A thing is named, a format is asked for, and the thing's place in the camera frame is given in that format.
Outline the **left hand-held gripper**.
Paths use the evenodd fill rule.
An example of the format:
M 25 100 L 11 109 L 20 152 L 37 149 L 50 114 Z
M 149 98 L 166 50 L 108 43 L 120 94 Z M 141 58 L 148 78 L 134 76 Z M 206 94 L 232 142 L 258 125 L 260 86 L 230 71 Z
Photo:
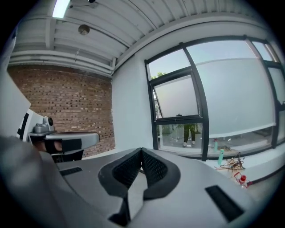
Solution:
M 7 70 L 0 71 L 0 160 L 18 161 L 40 152 L 33 144 L 45 141 L 42 136 L 29 139 L 28 130 L 43 121 L 31 111 L 31 103 L 18 89 Z M 61 152 L 51 154 L 55 162 L 62 161 Z

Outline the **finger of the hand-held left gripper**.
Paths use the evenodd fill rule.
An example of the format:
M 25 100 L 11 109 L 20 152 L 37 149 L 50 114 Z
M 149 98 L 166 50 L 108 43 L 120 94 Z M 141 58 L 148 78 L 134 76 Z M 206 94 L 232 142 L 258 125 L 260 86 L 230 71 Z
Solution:
M 99 142 L 99 134 L 92 132 L 64 133 L 61 145 L 64 154 L 71 154 L 92 147 Z

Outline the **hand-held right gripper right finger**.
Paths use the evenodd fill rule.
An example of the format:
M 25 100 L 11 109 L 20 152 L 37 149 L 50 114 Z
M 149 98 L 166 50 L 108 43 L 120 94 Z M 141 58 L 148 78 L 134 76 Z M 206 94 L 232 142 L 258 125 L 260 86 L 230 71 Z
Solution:
M 153 152 L 174 163 L 180 181 L 166 197 L 148 200 L 132 228 L 245 228 L 254 216 L 251 196 L 207 164 L 168 152 Z

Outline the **person's left hand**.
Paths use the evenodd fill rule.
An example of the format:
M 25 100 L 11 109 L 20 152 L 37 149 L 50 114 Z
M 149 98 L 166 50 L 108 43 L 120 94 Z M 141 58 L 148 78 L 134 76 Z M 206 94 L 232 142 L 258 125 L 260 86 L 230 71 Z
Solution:
M 57 140 L 38 141 L 33 144 L 39 151 L 56 154 L 62 151 L 62 143 Z

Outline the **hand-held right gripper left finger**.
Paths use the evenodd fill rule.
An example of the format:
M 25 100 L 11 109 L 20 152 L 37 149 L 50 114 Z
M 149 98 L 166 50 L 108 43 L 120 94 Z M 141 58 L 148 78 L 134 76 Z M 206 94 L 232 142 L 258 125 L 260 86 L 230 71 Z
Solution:
M 80 167 L 82 170 L 64 178 L 72 189 L 79 194 L 88 204 L 103 215 L 105 218 L 118 213 L 122 205 L 122 198 L 110 196 L 99 182 L 98 174 L 100 169 L 106 164 L 117 160 L 128 153 L 134 151 L 134 148 L 105 156 L 97 156 L 92 159 L 83 159 L 81 161 L 58 163 L 60 171 L 73 167 Z

